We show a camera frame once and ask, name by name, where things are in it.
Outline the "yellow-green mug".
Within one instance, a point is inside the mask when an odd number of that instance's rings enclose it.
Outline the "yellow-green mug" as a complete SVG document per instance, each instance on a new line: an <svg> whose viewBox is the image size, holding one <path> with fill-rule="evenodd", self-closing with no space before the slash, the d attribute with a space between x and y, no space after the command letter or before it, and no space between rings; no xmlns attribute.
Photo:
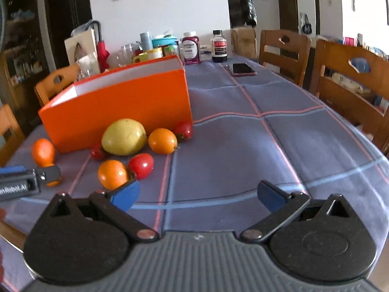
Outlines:
<svg viewBox="0 0 389 292"><path fill-rule="evenodd" d="M160 59L164 56L163 50L161 47L150 49L146 52L139 54L133 58L133 63L139 63L143 61L149 61L153 59Z"/></svg>

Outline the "wooden chair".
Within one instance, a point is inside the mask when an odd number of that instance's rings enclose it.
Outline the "wooden chair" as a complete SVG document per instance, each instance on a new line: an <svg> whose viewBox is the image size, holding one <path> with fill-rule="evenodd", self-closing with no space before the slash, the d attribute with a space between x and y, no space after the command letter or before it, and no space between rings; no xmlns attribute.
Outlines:
<svg viewBox="0 0 389 292"><path fill-rule="evenodd" d="M310 54L311 39L290 30L263 30L258 62L280 69L280 74L302 87Z"/></svg>
<svg viewBox="0 0 389 292"><path fill-rule="evenodd" d="M1 142L0 154L0 163L3 167L25 140L25 136L8 104L1 108L0 130L1 138L4 139L4 142Z"/></svg>
<svg viewBox="0 0 389 292"><path fill-rule="evenodd" d="M49 74L34 87L40 106L45 106L57 94L77 81L80 67L77 63Z"/></svg>
<svg viewBox="0 0 389 292"><path fill-rule="evenodd" d="M372 143L388 153L388 112L374 107L362 95L325 75L325 70L342 74L381 98L388 99L388 61L363 49L318 40L309 92L327 103L354 125L372 135Z"/></svg>

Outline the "dark bottle red label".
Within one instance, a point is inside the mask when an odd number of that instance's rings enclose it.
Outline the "dark bottle red label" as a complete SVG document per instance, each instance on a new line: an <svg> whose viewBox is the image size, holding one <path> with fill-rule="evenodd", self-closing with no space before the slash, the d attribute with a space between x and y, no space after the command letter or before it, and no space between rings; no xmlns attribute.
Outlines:
<svg viewBox="0 0 389 292"><path fill-rule="evenodd" d="M222 63L228 60L227 40L223 37L222 30L214 30L212 37L212 60Z"/></svg>

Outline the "wooden chair near right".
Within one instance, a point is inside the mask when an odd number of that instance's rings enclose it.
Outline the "wooden chair near right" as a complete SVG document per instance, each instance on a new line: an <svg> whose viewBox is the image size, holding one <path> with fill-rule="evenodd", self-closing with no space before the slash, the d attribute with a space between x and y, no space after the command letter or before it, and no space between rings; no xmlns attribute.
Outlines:
<svg viewBox="0 0 389 292"><path fill-rule="evenodd" d="M363 49L318 40L309 92L327 103L354 125L372 135L372 143L388 153L388 112L374 107L362 95L325 75L325 70L342 74L381 98L388 99L388 61Z"/></svg>

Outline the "large orange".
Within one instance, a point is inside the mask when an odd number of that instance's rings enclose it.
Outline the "large orange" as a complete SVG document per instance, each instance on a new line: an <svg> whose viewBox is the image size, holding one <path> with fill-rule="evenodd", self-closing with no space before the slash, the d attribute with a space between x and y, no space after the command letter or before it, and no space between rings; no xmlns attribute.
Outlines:
<svg viewBox="0 0 389 292"><path fill-rule="evenodd" d="M46 167L55 163L54 145L46 138L35 141L31 148L32 158L40 167Z"/></svg>

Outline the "small red tomato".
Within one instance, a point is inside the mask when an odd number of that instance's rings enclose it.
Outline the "small red tomato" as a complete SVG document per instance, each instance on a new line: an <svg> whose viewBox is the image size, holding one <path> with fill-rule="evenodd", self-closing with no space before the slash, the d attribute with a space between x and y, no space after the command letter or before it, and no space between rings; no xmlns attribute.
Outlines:
<svg viewBox="0 0 389 292"><path fill-rule="evenodd" d="M96 161L102 161L106 159L107 152L103 149L102 145L99 144L90 149L91 157Z"/></svg>

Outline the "teal food container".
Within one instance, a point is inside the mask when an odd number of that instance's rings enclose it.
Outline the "teal food container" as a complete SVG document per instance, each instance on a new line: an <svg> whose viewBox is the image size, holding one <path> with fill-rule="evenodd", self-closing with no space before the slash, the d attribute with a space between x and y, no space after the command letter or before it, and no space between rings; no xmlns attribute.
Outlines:
<svg viewBox="0 0 389 292"><path fill-rule="evenodd" d="M162 37L162 38L153 38L152 39L152 45L153 48L158 47L166 47L170 45L176 44L178 39L175 36L168 36L168 37Z"/></svg>

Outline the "yellow-green pear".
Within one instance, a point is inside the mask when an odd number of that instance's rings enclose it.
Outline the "yellow-green pear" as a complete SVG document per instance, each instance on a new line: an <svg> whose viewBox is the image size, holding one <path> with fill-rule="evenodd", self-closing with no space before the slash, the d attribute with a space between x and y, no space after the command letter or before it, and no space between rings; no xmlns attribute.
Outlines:
<svg viewBox="0 0 389 292"><path fill-rule="evenodd" d="M126 156L138 153L147 143L146 131L133 119L120 119L112 123L102 136L102 148L113 155Z"/></svg>

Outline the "black handbag hanging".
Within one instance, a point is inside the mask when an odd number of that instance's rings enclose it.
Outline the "black handbag hanging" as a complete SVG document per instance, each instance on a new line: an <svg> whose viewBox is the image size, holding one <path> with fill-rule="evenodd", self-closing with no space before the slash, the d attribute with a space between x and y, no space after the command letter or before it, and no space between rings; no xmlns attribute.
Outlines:
<svg viewBox="0 0 389 292"><path fill-rule="evenodd" d="M309 21L308 15L306 13L301 14L303 19L303 24L301 27L301 32L304 35L311 35L312 34L312 24Z"/></svg>

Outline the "purple supplement bottle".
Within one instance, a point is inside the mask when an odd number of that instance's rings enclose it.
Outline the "purple supplement bottle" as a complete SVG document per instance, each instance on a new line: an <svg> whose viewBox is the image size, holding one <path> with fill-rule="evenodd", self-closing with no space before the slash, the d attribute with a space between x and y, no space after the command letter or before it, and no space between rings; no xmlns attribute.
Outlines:
<svg viewBox="0 0 389 292"><path fill-rule="evenodd" d="M185 32L181 45L186 65L201 63L199 38L195 31Z"/></svg>

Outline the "long wooden ruler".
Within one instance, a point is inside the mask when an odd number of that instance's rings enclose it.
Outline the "long wooden ruler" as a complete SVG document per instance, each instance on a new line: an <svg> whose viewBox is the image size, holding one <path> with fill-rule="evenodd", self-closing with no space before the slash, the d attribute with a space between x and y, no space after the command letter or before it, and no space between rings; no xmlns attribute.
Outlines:
<svg viewBox="0 0 389 292"><path fill-rule="evenodd" d="M9 225L5 221L0 221L0 236L2 239L13 246L18 252L24 253L24 244L27 240L27 234Z"/></svg>

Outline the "black jacket hanging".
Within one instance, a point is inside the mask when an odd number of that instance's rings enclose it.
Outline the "black jacket hanging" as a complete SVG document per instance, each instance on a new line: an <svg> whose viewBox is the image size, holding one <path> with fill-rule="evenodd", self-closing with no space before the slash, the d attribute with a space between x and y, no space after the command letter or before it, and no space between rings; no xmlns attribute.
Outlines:
<svg viewBox="0 0 389 292"><path fill-rule="evenodd" d="M257 26L253 0L228 0L231 28Z"/></svg>

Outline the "wooden chair far right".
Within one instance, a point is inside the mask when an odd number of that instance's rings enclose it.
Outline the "wooden chair far right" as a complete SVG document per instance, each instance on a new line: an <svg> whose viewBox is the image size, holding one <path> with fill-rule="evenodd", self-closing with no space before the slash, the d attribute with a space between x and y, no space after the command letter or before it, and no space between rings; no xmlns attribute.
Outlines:
<svg viewBox="0 0 389 292"><path fill-rule="evenodd" d="M310 54L311 39L290 30L263 30L258 62L280 69L280 74L302 87Z"/></svg>

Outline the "red tomato front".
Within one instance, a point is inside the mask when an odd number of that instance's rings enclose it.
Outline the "red tomato front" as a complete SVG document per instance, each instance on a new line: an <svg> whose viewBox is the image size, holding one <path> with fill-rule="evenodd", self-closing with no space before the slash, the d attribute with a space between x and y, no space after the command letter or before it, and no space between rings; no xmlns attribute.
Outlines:
<svg viewBox="0 0 389 292"><path fill-rule="evenodd" d="M152 173L154 158L148 153L138 154L129 160L128 168L137 180L143 180Z"/></svg>

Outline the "wooden chair far left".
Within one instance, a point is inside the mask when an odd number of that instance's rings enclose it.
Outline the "wooden chair far left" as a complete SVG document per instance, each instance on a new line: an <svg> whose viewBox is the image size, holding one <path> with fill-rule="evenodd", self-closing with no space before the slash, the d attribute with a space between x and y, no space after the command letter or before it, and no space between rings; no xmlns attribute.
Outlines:
<svg viewBox="0 0 389 292"><path fill-rule="evenodd" d="M49 74L34 87L40 106L45 106L57 94L77 81L80 67L77 63Z"/></svg>

